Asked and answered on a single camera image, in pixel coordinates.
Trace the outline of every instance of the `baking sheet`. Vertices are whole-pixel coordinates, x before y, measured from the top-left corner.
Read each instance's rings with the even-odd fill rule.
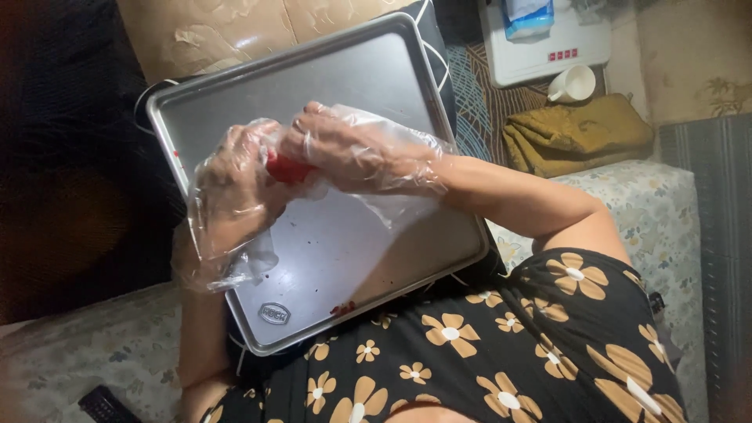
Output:
[[[390,14],[288,50],[171,87],[147,113],[186,195],[196,164],[226,129],[258,117],[282,123],[309,100],[349,105],[454,143],[417,27]],[[330,190],[295,200],[271,228],[279,264],[226,293],[246,345],[269,355],[480,260],[481,220],[428,205],[389,231],[358,199]],[[332,308],[352,301],[356,310]]]

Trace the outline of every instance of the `floral dress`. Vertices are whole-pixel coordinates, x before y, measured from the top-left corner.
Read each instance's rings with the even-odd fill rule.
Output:
[[[229,353],[244,382],[202,423],[374,423],[413,401],[475,421],[684,422],[639,274],[576,248],[506,274],[497,251],[269,358]]]

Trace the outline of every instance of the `beige leather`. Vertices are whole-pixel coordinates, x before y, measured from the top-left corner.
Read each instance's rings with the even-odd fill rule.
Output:
[[[149,84],[259,59],[415,0],[117,0]]]

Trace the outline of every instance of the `mustard towel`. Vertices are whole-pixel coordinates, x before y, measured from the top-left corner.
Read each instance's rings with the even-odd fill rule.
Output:
[[[514,114],[504,126],[509,164],[543,178],[566,175],[652,152],[653,130],[621,94],[588,105]]]

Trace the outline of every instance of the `white cup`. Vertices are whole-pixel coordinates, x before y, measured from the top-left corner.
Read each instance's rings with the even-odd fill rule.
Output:
[[[565,70],[548,86],[548,100],[572,103],[585,100],[596,89],[596,74],[584,65]]]

